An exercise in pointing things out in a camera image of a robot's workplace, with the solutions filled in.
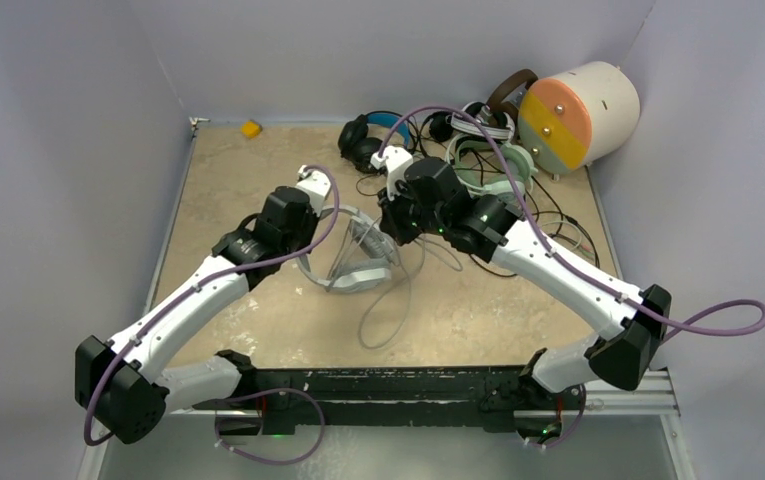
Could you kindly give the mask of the white grey headphones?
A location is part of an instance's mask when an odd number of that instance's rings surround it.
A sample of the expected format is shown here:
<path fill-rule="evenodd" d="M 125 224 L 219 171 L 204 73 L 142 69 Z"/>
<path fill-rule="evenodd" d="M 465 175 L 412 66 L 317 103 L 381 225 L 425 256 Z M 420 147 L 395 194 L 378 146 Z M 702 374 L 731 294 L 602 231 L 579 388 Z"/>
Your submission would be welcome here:
<path fill-rule="evenodd" d="M 338 294 L 360 293 L 390 281 L 393 268 L 401 263 L 393 240 L 380 231 L 377 220 L 356 207 L 342 204 L 338 214 L 349 223 L 329 273 L 314 274 L 307 255 L 296 259 L 299 271 L 313 284 Z"/>

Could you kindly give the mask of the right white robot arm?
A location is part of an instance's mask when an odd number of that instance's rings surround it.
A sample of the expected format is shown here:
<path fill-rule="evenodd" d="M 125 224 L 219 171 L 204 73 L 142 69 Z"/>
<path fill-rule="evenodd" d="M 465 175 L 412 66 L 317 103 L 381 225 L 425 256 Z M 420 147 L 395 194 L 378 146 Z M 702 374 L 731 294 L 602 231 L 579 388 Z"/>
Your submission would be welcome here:
<path fill-rule="evenodd" d="M 663 324 L 641 309 L 667 313 L 666 290 L 641 290 L 615 278 L 545 237 L 519 208 L 494 195 L 471 196 L 440 158 L 415 160 L 391 148 L 378 162 L 387 178 L 378 194 L 380 228 L 397 244 L 439 235 L 453 249 L 534 283 L 593 329 L 581 341 L 533 356 L 519 381 L 527 404 L 542 407 L 559 392 L 593 380 L 638 388 L 664 337 Z"/>

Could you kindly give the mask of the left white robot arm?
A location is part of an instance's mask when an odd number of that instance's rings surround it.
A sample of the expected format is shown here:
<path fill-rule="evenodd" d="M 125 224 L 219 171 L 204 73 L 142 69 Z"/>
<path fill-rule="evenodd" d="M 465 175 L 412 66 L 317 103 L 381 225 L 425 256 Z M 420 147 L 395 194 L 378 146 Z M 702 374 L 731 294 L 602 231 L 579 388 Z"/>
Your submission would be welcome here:
<path fill-rule="evenodd" d="M 75 400 L 85 410 L 86 445 L 112 437 L 131 444 L 155 428 L 179 393 L 158 382 L 169 361 L 214 316 L 321 243 L 314 233 L 327 200 L 340 200 L 335 185 L 276 188 L 157 307 L 109 340 L 89 336 L 76 347 Z"/>

